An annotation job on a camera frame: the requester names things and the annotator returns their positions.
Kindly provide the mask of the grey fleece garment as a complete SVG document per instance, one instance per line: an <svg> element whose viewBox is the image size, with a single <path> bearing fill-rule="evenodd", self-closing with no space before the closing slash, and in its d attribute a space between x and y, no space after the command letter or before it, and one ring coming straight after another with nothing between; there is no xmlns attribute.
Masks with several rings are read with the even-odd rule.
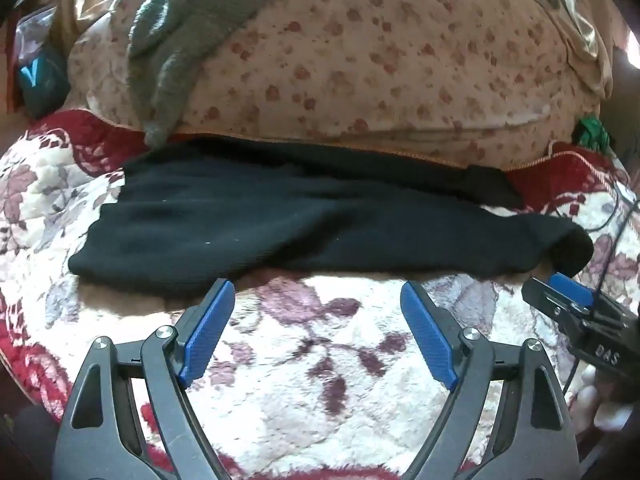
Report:
<svg viewBox="0 0 640 480"><path fill-rule="evenodd" d="M206 58L269 0L145 0L129 32L127 86L149 148L180 122Z"/></svg>

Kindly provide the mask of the teal plastic bag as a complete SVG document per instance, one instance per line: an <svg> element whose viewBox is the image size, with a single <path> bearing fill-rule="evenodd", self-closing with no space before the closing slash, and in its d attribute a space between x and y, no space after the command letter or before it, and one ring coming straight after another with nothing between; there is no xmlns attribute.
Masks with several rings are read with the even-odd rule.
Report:
<svg viewBox="0 0 640 480"><path fill-rule="evenodd" d="M28 61L18 64L17 81L26 113L32 119L54 113L70 92L66 59L50 44L45 44Z"/></svg>

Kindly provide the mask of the green cloth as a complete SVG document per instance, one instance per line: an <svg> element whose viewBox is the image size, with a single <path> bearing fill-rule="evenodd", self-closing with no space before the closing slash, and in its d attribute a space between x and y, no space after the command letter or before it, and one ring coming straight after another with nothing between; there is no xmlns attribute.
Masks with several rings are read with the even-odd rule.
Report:
<svg viewBox="0 0 640 480"><path fill-rule="evenodd" d="M574 145L588 148L599 154L606 154L611 147L611 136L600 119L594 115L586 115L578 120L572 132Z"/></svg>

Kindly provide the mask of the beige satin curtain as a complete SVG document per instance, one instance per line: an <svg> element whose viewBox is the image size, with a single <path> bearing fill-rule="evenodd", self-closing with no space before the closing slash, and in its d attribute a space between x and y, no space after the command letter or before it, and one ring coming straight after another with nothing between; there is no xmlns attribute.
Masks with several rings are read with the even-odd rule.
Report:
<svg viewBox="0 0 640 480"><path fill-rule="evenodd" d="M599 99L613 90L611 0L534 0L567 47L568 64Z"/></svg>

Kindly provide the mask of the black pants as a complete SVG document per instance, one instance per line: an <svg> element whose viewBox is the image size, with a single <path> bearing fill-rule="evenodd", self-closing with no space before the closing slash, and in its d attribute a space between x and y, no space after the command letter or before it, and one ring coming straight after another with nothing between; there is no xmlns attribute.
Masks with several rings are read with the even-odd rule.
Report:
<svg viewBox="0 0 640 480"><path fill-rule="evenodd" d="M70 272L157 296L191 296L261 268L479 278L543 262L575 275L593 244L573 221L528 212L496 168L202 136L124 168Z"/></svg>

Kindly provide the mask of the floral beige quilt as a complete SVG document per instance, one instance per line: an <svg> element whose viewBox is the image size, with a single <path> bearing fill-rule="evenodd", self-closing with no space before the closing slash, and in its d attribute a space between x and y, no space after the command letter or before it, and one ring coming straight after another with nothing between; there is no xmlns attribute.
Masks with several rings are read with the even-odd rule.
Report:
<svg viewBox="0 0 640 480"><path fill-rule="evenodd" d="M75 42L66 101L143 135L127 50L144 2L114 0ZM204 58L173 133L506 168L602 101L534 0L269 0Z"/></svg>

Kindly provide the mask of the red white floral blanket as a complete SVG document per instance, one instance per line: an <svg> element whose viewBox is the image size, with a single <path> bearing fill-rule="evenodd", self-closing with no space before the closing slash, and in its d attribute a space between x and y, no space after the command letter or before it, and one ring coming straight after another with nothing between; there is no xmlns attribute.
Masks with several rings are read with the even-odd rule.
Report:
<svg viewBox="0 0 640 480"><path fill-rule="evenodd" d="M1 362L23 396L63 415L94 337L117 341L182 305L84 285L68 270L125 182L134 134L79 110L24 133L1 159ZM445 401L391 278L267 273L243 285L189 396L234 476L388 478Z"/></svg>

